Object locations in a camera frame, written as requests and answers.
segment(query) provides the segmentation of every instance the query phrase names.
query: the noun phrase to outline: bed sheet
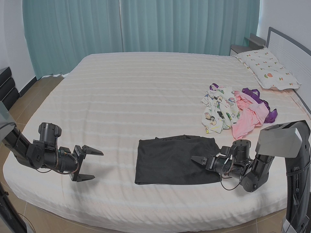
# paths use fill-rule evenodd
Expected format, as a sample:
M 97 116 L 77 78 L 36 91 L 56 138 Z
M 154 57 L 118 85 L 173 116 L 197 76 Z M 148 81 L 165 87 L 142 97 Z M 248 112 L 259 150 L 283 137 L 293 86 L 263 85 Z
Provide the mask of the bed sheet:
M 41 122 L 62 128 L 58 145 L 89 145 L 104 156 L 87 156 L 80 173 L 95 179 L 72 182 L 54 172 L 38 173 L 10 153 L 4 177 L 21 199 L 64 218 L 124 232 L 159 233 L 231 227 L 286 207 L 284 158 L 276 157 L 269 179 L 256 192 L 203 185 L 136 185 L 139 139 L 188 134 L 231 146 L 231 130 L 206 134 L 200 103 L 211 83 L 258 89 L 278 109 L 276 123 L 310 119 L 293 91 L 263 90 L 233 56 L 130 52 L 92 54 L 50 93 L 23 134 L 39 139 Z M 251 157 L 264 124 L 247 135 Z M 238 181 L 224 181 L 232 188 Z

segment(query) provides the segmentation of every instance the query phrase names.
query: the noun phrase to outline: folded garment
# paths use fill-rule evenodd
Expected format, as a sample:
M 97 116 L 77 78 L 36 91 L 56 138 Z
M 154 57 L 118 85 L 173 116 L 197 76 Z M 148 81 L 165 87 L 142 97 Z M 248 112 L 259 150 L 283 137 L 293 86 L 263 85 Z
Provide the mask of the folded garment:
M 222 129 L 230 129 L 239 119 L 239 109 L 231 86 L 218 86 L 213 83 L 201 103 L 206 106 L 202 115 L 206 133 L 220 133 Z
M 235 101 L 240 111 L 240 119 L 232 125 L 232 135 L 235 139 L 242 139 L 255 126 L 261 126 L 269 110 L 264 103 L 257 103 L 252 97 L 235 91 Z
M 191 156 L 220 152 L 214 138 L 180 135 L 139 140 L 135 184 L 209 184 L 220 181 L 216 172 L 191 161 Z
M 247 94 L 247 95 L 249 95 L 249 96 L 251 96 L 257 103 L 264 103 L 265 104 L 265 106 L 269 110 L 269 114 L 265 118 L 265 122 L 264 123 L 274 123 L 275 122 L 275 119 L 277 117 L 277 110 L 274 109 L 273 111 L 271 111 L 268 102 L 259 98 L 260 97 L 260 92 L 257 89 L 250 90 L 248 88 L 243 88 L 242 92 Z

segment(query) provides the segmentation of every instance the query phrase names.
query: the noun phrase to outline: tiled floor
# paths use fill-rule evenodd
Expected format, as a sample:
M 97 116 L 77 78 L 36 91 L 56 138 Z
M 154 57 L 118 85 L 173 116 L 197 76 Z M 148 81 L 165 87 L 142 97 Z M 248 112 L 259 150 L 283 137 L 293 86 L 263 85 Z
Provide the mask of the tiled floor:
M 39 108 L 49 93 L 60 83 L 63 77 L 47 77 L 37 81 L 22 98 L 10 109 L 10 113 L 17 122 L 20 130 L 23 130 L 33 113 Z M 8 187 L 2 172 L 3 164 L 9 154 L 9 150 L 1 144 L 0 146 L 0 181 L 4 188 L 9 192 L 9 199 L 16 210 L 26 216 L 33 224 L 37 233 L 96 233 L 96 232 L 116 232 L 99 227 L 92 227 L 82 223 L 63 219 L 57 215 L 39 209 L 32 204 L 26 203 L 14 195 Z M 204 233 L 279 233 L 282 227 L 282 218 L 285 210 L 278 211 L 261 217 L 250 222 L 226 229 L 215 231 L 204 231 Z M 0 232 L 9 233 L 10 231 L 0 219 Z

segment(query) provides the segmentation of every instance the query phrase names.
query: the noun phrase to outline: white wall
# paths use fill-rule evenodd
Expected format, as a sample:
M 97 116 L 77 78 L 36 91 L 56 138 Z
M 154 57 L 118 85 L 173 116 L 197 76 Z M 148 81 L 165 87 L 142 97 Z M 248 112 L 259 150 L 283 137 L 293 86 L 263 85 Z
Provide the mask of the white wall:
M 257 35 L 273 27 L 311 49 L 311 0 L 261 0 Z
M 0 68 L 10 66 L 18 91 L 34 77 L 22 13 L 22 0 L 0 0 Z

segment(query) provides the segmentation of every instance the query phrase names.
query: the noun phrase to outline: teal curtain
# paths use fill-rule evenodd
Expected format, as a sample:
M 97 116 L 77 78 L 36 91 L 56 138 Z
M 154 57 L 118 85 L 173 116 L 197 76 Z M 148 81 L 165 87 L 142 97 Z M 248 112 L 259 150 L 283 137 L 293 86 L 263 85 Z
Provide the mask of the teal curtain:
M 23 0 L 37 79 L 68 73 L 92 53 L 122 52 L 119 0 Z
M 120 0 L 125 52 L 229 55 L 257 33 L 260 0 Z

